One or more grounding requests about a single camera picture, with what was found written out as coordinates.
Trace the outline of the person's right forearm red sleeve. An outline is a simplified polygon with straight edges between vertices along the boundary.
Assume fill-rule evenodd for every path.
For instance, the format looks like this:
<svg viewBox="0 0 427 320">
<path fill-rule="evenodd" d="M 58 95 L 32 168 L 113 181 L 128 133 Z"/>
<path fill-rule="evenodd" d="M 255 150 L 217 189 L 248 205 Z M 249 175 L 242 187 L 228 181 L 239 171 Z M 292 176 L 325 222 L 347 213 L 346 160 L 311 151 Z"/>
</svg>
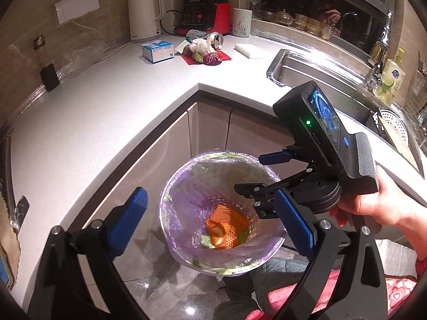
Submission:
<svg viewBox="0 0 427 320">
<path fill-rule="evenodd" d="M 420 277 L 426 271 L 426 207 L 415 205 L 408 209 L 401 217 L 399 227 L 417 254 L 416 272 Z"/>
</svg>

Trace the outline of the person's right hand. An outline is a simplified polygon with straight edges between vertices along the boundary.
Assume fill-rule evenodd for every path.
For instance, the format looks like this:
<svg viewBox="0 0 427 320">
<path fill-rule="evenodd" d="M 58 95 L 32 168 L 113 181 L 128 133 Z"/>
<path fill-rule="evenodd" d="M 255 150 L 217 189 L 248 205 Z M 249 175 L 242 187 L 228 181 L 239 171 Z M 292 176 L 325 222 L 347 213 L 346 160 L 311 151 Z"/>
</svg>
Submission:
<svg viewBox="0 0 427 320">
<path fill-rule="evenodd" d="M 339 226 L 344 226 L 348 222 L 347 215 L 353 214 L 370 216 L 380 225 L 393 225 L 400 228 L 399 221 L 407 210 L 420 205 L 404 194 L 381 166 L 378 165 L 376 171 L 378 192 L 343 197 L 338 206 L 330 211 Z"/>
</svg>

